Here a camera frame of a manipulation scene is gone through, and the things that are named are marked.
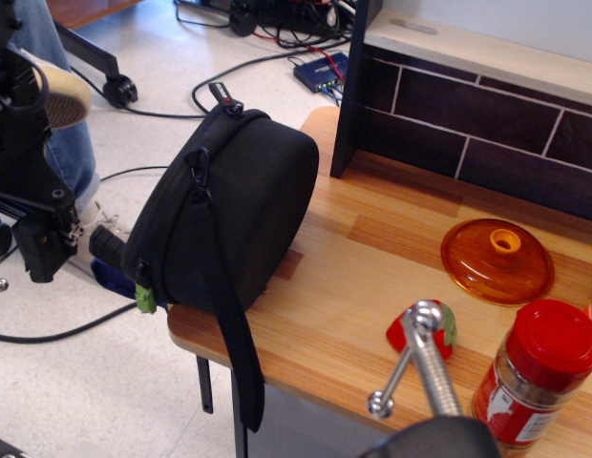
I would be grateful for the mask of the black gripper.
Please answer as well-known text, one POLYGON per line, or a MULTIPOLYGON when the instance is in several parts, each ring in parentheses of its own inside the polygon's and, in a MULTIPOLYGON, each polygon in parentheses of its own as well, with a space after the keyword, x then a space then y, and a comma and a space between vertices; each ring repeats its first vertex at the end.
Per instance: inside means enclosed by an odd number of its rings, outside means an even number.
MULTIPOLYGON (((29 209, 12 226, 25 269, 33 282, 52 282, 54 274, 77 254, 80 220, 75 209, 46 212, 29 209)), ((104 226, 90 236, 94 258, 120 268, 126 241, 104 226)))

